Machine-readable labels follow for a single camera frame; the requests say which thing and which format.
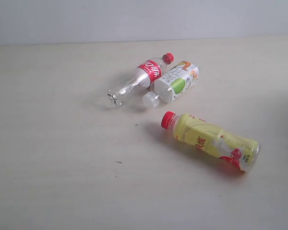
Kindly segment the yellow bottle red cap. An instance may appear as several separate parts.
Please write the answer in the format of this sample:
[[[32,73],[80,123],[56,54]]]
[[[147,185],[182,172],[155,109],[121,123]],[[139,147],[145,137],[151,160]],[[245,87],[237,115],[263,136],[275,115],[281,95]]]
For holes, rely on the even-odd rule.
[[[171,131],[175,140],[224,160],[242,172],[249,171],[259,155],[259,142],[234,135],[191,114],[168,111],[161,126]]]

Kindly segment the white tea bottle fruit label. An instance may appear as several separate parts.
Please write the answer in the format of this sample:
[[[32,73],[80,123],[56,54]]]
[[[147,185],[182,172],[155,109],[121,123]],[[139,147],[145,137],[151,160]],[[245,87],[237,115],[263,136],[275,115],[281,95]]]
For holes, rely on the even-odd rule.
[[[198,67],[188,61],[182,61],[155,80],[150,91],[142,97],[142,101],[149,109],[160,104],[169,104],[192,87],[198,81],[198,77]]]

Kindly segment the clear cola bottle red label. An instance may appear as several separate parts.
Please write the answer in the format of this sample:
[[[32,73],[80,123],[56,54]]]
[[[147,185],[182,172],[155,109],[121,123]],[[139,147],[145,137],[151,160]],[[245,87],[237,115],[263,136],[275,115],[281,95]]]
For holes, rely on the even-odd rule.
[[[107,90],[110,106],[121,107],[131,98],[149,89],[152,83],[166,72],[166,68],[174,61],[171,53],[162,57],[146,60],[133,71],[122,77]]]

